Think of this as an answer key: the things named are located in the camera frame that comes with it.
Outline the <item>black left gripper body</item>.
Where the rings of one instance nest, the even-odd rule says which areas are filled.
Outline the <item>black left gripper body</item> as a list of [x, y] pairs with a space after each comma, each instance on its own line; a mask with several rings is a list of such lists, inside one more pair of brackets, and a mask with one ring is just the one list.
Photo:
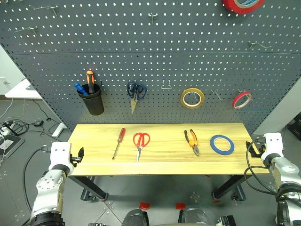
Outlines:
[[78, 163], [82, 161], [81, 156], [75, 156], [73, 157], [72, 154], [70, 154], [70, 163], [73, 165], [73, 167], [77, 167]]

